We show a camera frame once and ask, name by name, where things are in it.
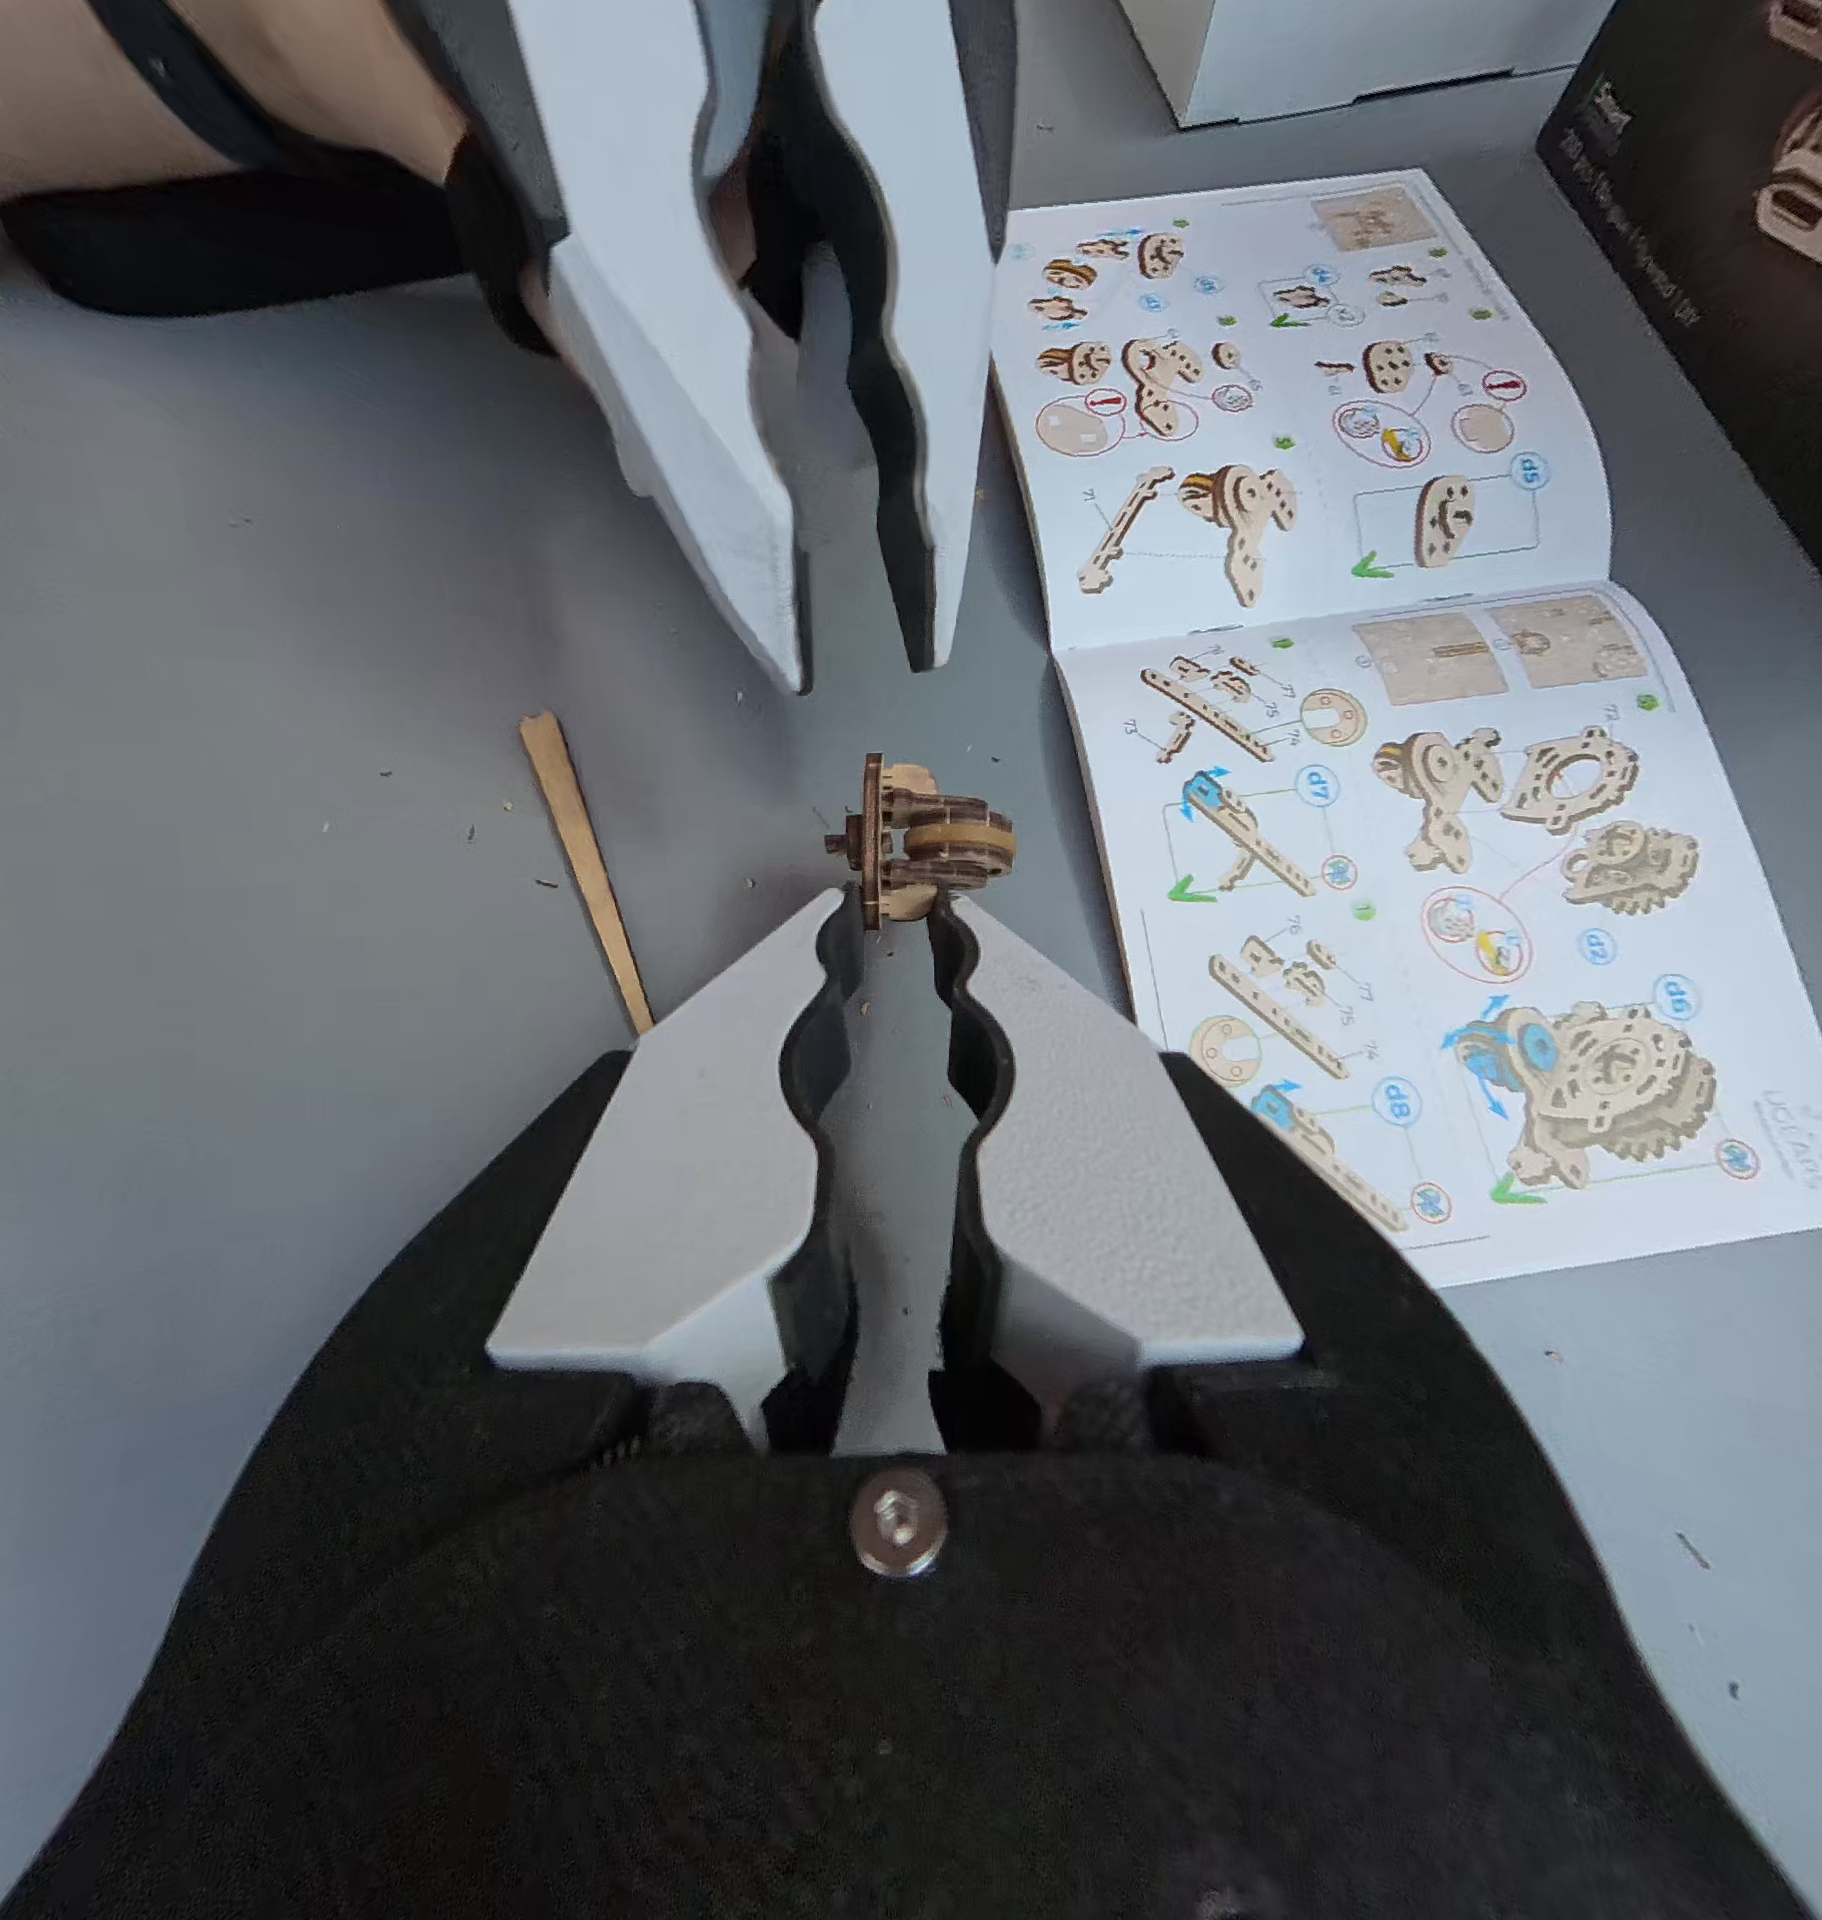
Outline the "black wristband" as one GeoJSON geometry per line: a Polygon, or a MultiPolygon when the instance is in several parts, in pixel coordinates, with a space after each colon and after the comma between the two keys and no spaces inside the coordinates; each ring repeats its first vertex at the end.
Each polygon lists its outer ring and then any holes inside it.
{"type": "Polygon", "coordinates": [[[329,144],[272,118],[169,0],[93,0],[89,13],[185,134],[246,171],[321,171],[329,144]]]}

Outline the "person's left forearm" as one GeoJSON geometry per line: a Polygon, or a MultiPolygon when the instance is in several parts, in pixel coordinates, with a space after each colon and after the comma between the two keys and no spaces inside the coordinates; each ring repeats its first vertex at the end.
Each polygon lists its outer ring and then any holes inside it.
{"type": "MultiPolygon", "coordinates": [[[[390,3],[173,3],[205,48],[287,129],[329,144],[316,175],[378,155],[440,186],[463,115],[426,69],[390,3]]],[[[239,171],[135,79],[75,0],[0,0],[0,208],[75,186],[239,171]]]]}

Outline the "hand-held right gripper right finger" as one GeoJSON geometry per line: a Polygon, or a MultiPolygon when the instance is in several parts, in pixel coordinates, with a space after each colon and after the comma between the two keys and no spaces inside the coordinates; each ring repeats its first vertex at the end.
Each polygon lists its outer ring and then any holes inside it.
{"type": "Polygon", "coordinates": [[[942,1370],[953,1419],[1052,1419],[1094,1383],[1303,1347],[1161,1054],[986,908],[927,913],[961,1152],[942,1370]]]}

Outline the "black mesh chair pad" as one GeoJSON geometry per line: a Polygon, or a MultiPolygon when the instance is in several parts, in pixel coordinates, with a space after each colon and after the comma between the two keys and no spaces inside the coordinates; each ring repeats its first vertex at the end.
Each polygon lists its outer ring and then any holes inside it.
{"type": "Polygon", "coordinates": [[[523,300],[533,232],[474,142],[440,186],[352,155],[346,175],[251,166],[22,194],[0,232],[60,300],[95,313],[211,320],[474,274],[494,322],[545,348],[523,300]]]}

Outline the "grey desk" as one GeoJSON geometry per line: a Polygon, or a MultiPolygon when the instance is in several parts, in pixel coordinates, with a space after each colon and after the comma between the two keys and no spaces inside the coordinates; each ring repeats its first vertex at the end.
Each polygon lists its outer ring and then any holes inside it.
{"type": "MultiPolygon", "coordinates": [[[[1017,205],[1419,162],[1591,413],[1614,579],[1683,660],[1822,1023],[1822,579],[1538,166],[1559,79],[1175,134],[1113,3],[1023,3],[1017,205]]],[[[648,1004],[804,908],[868,748],[1017,820],[986,913],[1127,1009],[996,404],[952,662],[872,550],[846,293],[807,286],[807,699],[712,613],[598,407],[463,286],[0,320],[0,1897],[258,1439],[364,1289],[627,1041],[518,716],[552,706],[648,1004]]],[[[825,1113],[840,1445],[932,1445],[969,1113],[927,938],[868,938],[825,1113]]],[[[1822,1910],[1822,1232],[1492,1289],[1675,1715],[1822,1910]]]]}

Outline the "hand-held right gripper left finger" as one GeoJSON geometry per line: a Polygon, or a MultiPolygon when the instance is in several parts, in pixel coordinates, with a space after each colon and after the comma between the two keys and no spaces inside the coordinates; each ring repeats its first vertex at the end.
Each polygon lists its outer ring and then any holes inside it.
{"type": "Polygon", "coordinates": [[[757,1445],[837,1441],[859,1299],[824,1113],[859,971],[859,890],[824,890],[630,1042],[489,1325],[494,1367],[700,1378],[757,1445]]]}

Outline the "black model kit box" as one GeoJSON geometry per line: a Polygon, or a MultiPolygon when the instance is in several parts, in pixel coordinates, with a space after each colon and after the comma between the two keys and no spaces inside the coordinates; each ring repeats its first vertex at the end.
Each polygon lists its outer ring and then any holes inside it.
{"type": "Polygon", "coordinates": [[[1822,0],[1624,0],[1538,157],[1822,573],[1822,0]]]}

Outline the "pointed wooden stick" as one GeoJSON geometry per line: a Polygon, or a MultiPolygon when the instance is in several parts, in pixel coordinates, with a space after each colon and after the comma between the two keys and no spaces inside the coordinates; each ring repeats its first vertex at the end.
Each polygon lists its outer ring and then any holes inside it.
{"type": "Polygon", "coordinates": [[[630,1036],[648,1036],[652,1009],[648,1009],[648,996],[647,996],[647,980],[638,968],[638,950],[630,950],[630,938],[627,938],[615,885],[610,885],[610,867],[606,867],[592,813],[587,813],[587,794],[577,788],[576,757],[570,757],[570,744],[562,734],[558,710],[545,706],[545,710],[523,716],[518,738],[523,738],[526,761],[533,768],[540,794],[552,813],[562,852],[570,864],[576,890],[582,896],[592,938],[606,954],[606,968],[610,968],[620,1004],[630,1023],[630,1036]]]}

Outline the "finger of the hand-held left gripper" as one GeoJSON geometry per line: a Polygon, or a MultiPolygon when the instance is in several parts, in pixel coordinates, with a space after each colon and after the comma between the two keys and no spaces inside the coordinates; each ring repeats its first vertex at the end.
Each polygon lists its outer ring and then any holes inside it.
{"type": "Polygon", "coordinates": [[[910,667],[942,667],[992,376],[996,3],[772,3],[753,226],[753,293],[784,331],[802,331],[804,250],[837,258],[896,634],[910,667]]]}
{"type": "Polygon", "coordinates": [[[704,192],[712,59],[700,3],[509,3],[552,182],[550,313],[620,469],[712,604],[793,696],[807,684],[795,506],[753,394],[753,320],[704,192]]]}

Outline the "small wooden model assembly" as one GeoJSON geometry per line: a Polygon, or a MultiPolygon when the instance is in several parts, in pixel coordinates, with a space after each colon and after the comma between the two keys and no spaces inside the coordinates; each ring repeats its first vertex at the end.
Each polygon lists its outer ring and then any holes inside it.
{"type": "Polygon", "coordinates": [[[825,852],[859,874],[860,926],[924,921],[942,893],[981,890],[1017,864],[1017,832],[978,794],[948,794],[927,764],[860,764],[860,803],[825,832],[825,852]]]}

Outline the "open instruction booklet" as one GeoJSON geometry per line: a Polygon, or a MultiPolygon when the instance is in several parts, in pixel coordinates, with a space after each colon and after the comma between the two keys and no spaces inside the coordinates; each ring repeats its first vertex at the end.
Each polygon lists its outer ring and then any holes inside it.
{"type": "Polygon", "coordinates": [[[1007,218],[1140,1030],[1435,1289],[1822,1229],[1822,1030],[1591,420],[1430,171],[1007,218]]]}

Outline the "white cardboard tray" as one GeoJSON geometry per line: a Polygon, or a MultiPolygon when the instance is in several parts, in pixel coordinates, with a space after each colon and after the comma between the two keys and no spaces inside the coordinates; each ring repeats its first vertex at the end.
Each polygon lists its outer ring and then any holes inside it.
{"type": "Polygon", "coordinates": [[[1576,68],[1605,0],[1125,0],[1181,129],[1576,68]]]}

